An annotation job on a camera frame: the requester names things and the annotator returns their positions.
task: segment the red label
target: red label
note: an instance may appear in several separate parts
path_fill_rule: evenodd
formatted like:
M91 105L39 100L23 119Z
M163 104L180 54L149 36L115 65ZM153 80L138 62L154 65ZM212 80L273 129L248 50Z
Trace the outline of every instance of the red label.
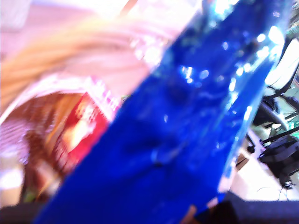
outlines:
M108 128L109 121L86 93L75 105L53 149L58 167L71 172Z

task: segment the bright light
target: bright light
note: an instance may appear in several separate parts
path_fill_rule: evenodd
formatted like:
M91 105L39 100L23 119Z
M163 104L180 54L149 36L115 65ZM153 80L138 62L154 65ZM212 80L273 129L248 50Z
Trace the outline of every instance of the bright light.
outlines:
M266 39L265 34L260 34L259 36L257 36L257 41L258 42L263 42L265 39Z
M258 57L267 57L269 55L269 47L265 46L263 49L257 51L257 56Z
M245 71L245 72L250 72L250 69L251 69L251 65L250 65L250 63L246 63L246 64L244 64L244 71Z
M248 121L251 112L252 112L252 106L248 106L248 107L247 107L247 110L246 110L246 112L245 112L245 114L244 114L244 120L245 120L245 121Z
M222 44L222 47L223 47L223 49L227 50L227 49L228 49L228 43L227 43L227 42L224 42L224 43Z
M199 78L200 79L205 79L209 76L210 72L208 70L203 70L200 75L199 75Z
M244 72L244 69L240 67L240 68L238 68L236 73L238 76L241 76L243 74L243 72Z
M236 83L236 79L232 78L230 80L230 84L229 84L229 87L228 87L229 91L231 91L231 92L234 91L234 89L235 89L235 83Z
M239 0L228 0L230 4L235 5L238 3Z
M215 6L215 13L223 15L225 10L229 9L228 0L217 0Z
M190 76L191 76L191 73L192 73L192 67L185 67L185 66L183 66L182 72L183 72L184 75L186 75L185 78L189 79Z
M0 189L17 188L23 183L23 172L18 169L1 171Z
M285 42L285 37L282 34L282 32L275 26L270 28L269 39L272 40L276 44L284 44Z

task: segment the cable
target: cable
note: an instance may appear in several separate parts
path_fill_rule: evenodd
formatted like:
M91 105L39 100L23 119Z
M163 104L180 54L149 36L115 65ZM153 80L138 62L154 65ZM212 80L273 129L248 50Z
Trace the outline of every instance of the cable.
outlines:
M280 190L280 193L279 193L279 196L278 196L278 200L277 200L277 201L280 200L280 195L281 195L281 192L282 192L282 189L283 189L283 188L284 188L284 187L282 187L281 190Z
M265 188L268 188L268 189L274 189L274 190L279 191L279 197L278 197L278 200L277 200L277 201L280 200L280 195L281 195L282 190L283 190L284 187L282 187L281 190L278 190L278 189L275 189L275 188L271 188L271 187L262 187L262 188L260 188L259 190L257 190L256 193L257 193L258 191L260 191L261 189L265 189Z

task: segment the snack bag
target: snack bag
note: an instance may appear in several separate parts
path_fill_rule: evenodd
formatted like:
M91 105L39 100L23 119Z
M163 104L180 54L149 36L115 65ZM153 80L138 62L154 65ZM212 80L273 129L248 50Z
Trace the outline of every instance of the snack bag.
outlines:
M84 159L108 128L119 106L119 100L110 95L111 91L100 81L83 95L68 116L52 151L63 175Z

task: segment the black bag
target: black bag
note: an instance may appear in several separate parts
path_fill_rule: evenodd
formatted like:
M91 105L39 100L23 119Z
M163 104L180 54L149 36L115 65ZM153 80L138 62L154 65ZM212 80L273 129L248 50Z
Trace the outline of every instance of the black bag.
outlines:
M299 139L290 135L277 139L268 145L259 160L279 178L282 187L291 189L290 176L299 171Z

